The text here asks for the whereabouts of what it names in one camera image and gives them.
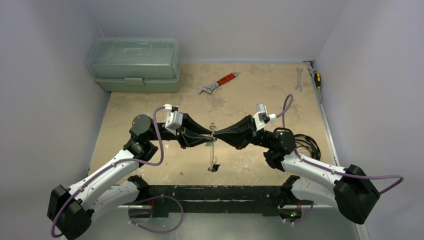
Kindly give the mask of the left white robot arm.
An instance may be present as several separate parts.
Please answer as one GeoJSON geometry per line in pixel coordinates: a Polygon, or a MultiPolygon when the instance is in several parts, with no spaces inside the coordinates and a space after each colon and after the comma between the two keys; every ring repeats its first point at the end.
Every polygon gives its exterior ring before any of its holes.
{"type": "Polygon", "coordinates": [[[168,110],[165,122],[156,116],[136,116],[130,138],[107,163],[84,179],[51,194],[47,217],[53,238],[79,238],[98,217],[124,204],[142,205],[162,199],[150,193],[149,184],[133,172],[143,166],[159,166],[164,161],[164,141],[177,141],[181,148],[192,148],[213,140],[213,132],[175,107],[168,110]]]}

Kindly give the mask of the yellow black screwdriver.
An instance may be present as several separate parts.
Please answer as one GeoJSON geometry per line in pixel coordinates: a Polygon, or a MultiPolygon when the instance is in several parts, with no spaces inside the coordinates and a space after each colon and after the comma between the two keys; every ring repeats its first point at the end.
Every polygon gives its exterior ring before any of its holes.
{"type": "Polygon", "coordinates": [[[318,91],[321,90],[321,75],[317,72],[314,74],[314,83],[318,91]]]}

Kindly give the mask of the silver open-end spanner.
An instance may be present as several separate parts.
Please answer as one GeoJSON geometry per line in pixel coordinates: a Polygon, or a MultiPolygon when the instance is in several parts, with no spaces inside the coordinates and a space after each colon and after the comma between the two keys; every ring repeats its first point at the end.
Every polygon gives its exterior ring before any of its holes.
{"type": "Polygon", "coordinates": [[[296,81],[296,86],[295,86],[295,90],[301,92],[303,90],[302,88],[302,79],[301,79],[301,75],[302,75],[302,71],[303,69],[300,67],[296,68],[296,72],[297,72],[297,81],[296,81]]]}

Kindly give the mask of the red handled adjustable wrench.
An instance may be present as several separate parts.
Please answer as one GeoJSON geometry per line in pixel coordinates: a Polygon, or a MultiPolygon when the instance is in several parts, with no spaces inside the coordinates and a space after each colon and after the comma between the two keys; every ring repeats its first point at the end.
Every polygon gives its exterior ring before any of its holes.
{"type": "Polygon", "coordinates": [[[237,72],[232,72],[224,77],[222,77],[221,79],[219,79],[218,81],[214,82],[213,84],[209,85],[209,86],[202,86],[198,89],[198,94],[200,95],[202,92],[205,92],[207,94],[211,94],[216,88],[218,88],[219,86],[228,83],[229,81],[233,80],[234,78],[238,77],[239,73],[237,72]]]}

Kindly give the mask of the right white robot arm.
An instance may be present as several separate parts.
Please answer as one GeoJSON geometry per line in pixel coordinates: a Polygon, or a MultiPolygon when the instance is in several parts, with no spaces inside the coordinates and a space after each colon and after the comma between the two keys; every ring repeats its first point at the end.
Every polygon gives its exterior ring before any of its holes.
{"type": "Polygon", "coordinates": [[[266,148],[263,156],[272,169],[296,174],[295,181],[280,191],[284,202],[309,200],[332,206],[351,222],[364,224],[381,196],[364,171],[353,164],[345,168],[300,154],[290,129],[265,130],[275,119],[275,114],[248,115],[213,136],[237,150],[249,144],[266,148]]]}

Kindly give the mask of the green translucent plastic toolbox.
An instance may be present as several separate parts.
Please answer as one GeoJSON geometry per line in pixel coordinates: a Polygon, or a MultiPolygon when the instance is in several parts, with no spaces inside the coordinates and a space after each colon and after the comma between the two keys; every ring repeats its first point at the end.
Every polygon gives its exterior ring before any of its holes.
{"type": "Polygon", "coordinates": [[[174,38],[101,37],[87,65],[108,92],[176,93],[181,57],[174,38]]]}

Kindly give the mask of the aluminium side rail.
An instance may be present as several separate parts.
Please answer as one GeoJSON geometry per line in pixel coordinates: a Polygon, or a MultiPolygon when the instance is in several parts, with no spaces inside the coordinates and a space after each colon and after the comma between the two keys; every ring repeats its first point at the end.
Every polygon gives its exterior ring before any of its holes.
{"type": "Polygon", "coordinates": [[[317,90],[315,82],[314,82],[314,75],[315,75],[315,73],[318,73],[318,70],[316,68],[314,68],[314,61],[313,60],[312,61],[304,61],[303,63],[306,65],[307,70],[308,70],[308,75],[310,76],[311,82],[313,83],[313,87],[314,87],[314,90],[315,90],[317,103],[318,103],[319,110],[320,110],[320,113],[321,113],[322,122],[323,122],[324,127],[325,127],[326,138],[327,138],[327,142],[328,142],[328,145],[329,145],[329,148],[330,148],[332,159],[333,159],[335,165],[339,166],[340,161],[339,161],[339,158],[338,158],[338,155],[337,155],[337,151],[336,151],[336,148],[335,148],[335,144],[334,144],[333,136],[332,136],[331,129],[330,129],[330,126],[329,126],[328,118],[327,118],[325,108],[324,108],[324,105],[323,105],[323,102],[322,102],[322,100],[323,100],[322,99],[322,93],[321,93],[322,87],[321,87],[320,90],[317,90]]]}

